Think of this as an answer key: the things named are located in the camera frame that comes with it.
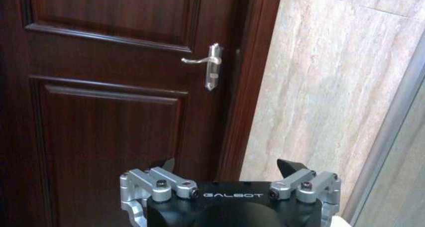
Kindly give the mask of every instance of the silver metal bracket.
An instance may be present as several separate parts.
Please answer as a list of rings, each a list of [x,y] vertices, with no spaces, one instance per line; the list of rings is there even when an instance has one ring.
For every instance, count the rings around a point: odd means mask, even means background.
[[[311,182],[297,187],[297,200],[315,203],[319,199],[321,208],[321,227],[329,227],[332,216],[340,211],[341,179],[335,173],[320,173]]]
[[[147,227],[144,209],[148,199],[152,197],[155,202],[167,202],[172,198],[172,190],[183,199],[199,197],[196,182],[160,167],[146,172],[135,169],[120,176],[122,209],[128,212],[134,227]]]
[[[200,64],[207,63],[207,72],[206,72],[206,88],[212,91],[219,84],[219,75],[222,67],[222,54],[223,47],[216,43],[211,45],[208,57],[199,60],[192,60],[182,58],[182,62],[187,64]]]
[[[269,197],[287,200],[296,190],[297,200],[304,203],[321,202],[321,227],[329,227],[332,217],[340,211],[341,179],[335,173],[300,169],[291,176],[271,183]]]
[[[299,185],[312,180],[315,172],[308,169],[301,169],[285,179],[271,183],[269,196],[275,200],[287,200],[291,198],[291,192],[297,189]]]

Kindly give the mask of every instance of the door frame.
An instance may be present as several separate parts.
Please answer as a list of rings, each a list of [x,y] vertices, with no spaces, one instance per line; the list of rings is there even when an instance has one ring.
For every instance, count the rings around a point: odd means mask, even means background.
[[[280,0],[240,0],[235,72],[216,179],[239,180]]]

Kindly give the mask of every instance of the door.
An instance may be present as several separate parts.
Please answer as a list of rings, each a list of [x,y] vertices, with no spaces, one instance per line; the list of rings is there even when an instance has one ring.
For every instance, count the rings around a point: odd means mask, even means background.
[[[6,226],[128,226],[119,176],[214,179],[238,0],[0,0]],[[206,88],[210,45],[224,47]]]

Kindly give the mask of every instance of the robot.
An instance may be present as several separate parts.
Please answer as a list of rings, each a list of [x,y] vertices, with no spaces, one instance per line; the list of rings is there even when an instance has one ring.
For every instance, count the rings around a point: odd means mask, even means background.
[[[341,179],[277,160],[273,182],[196,182],[163,167],[120,176],[122,209],[134,227],[329,227]]]

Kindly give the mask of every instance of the door handle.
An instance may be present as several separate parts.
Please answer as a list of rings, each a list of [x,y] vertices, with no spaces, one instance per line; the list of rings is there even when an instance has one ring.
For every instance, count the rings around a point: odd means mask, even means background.
[[[222,54],[223,47],[216,43],[211,45],[208,57],[204,59],[187,59],[182,58],[182,62],[186,64],[202,64],[207,63],[207,72],[206,72],[206,88],[212,91],[219,84],[219,74],[222,67]]]

